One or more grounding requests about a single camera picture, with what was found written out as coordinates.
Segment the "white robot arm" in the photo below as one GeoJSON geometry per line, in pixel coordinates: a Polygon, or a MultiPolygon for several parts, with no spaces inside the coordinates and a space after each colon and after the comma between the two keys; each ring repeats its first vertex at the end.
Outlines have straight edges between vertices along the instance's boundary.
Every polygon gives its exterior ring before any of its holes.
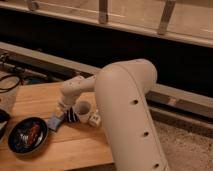
{"type": "Polygon", "coordinates": [[[111,63],[64,81],[59,106],[67,111],[82,93],[94,92],[117,171],[171,171],[145,98],[156,81],[146,59],[111,63]]]}

